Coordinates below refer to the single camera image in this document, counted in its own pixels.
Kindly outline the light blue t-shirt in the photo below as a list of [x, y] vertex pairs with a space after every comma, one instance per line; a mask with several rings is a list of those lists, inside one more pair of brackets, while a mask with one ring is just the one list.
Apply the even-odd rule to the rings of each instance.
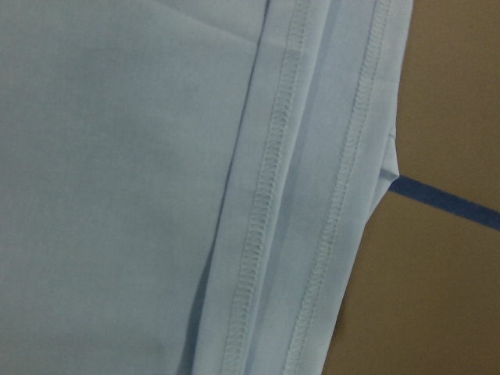
[[412, 10], [2, 2], [2, 373], [321, 373]]

